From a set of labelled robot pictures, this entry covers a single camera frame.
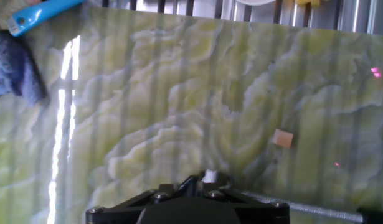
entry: blue cloth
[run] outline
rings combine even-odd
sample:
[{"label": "blue cloth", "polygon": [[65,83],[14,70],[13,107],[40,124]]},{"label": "blue cloth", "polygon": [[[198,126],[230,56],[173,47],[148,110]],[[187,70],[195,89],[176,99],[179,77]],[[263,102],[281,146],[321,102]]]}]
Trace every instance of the blue cloth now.
[{"label": "blue cloth", "polygon": [[0,30],[0,95],[11,92],[33,106],[45,97],[39,71],[20,39]]}]

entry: metal bar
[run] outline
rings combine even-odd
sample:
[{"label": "metal bar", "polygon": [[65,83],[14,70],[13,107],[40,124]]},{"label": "metal bar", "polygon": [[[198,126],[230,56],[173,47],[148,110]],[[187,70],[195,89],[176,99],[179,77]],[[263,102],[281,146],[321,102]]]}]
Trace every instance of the metal bar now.
[{"label": "metal bar", "polygon": [[130,10],[136,10],[137,0],[130,0]]},{"label": "metal bar", "polygon": [[250,22],[251,21],[251,14],[252,14],[252,6],[245,5],[244,7],[244,22]]},{"label": "metal bar", "polygon": [[322,215],[328,218],[336,218],[336,219],[344,220],[348,222],[363,223],[363,216],[357,212],[342,212],[342,211],[321,208],[321,207],[316,207],[311,205],[303,205],[300,203],[290,202],[287,200],[282,200],[282,199],[273,198],[273,197],[267,197],[265,195],[260,195],[260,194],[253,194],[250,192],[242,192],[242,194],[252,197],[253,199],[258,200],[259,202],[262,202],[262,203],[271,203],[271,202],[287,203],[291,209],[299,211],[299,212]]},{"label": "metal bar", "polygon": [[187,0],[186,15],[192,16],[193,11],[194,11],[194,0]]},{"label": "metal bar", "polygon": [[158,0],[158,13],[164,13],[165,10],[165,0]]},{"label": "metal bar", "polygon": [[215,5],[215,19],[222,18],[223,0],[216,0]]}]

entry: small tan block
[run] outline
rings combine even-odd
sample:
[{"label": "small tan block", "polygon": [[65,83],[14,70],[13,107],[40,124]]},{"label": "small tan block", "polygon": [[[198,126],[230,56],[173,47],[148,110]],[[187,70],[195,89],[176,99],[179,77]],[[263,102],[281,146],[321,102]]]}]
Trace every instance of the small tan block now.
[{"label": "small tan block", "polygon": [[291,147],[293,134],[286,131],[276,129],[274,132],[273,143],[277,146]]}]

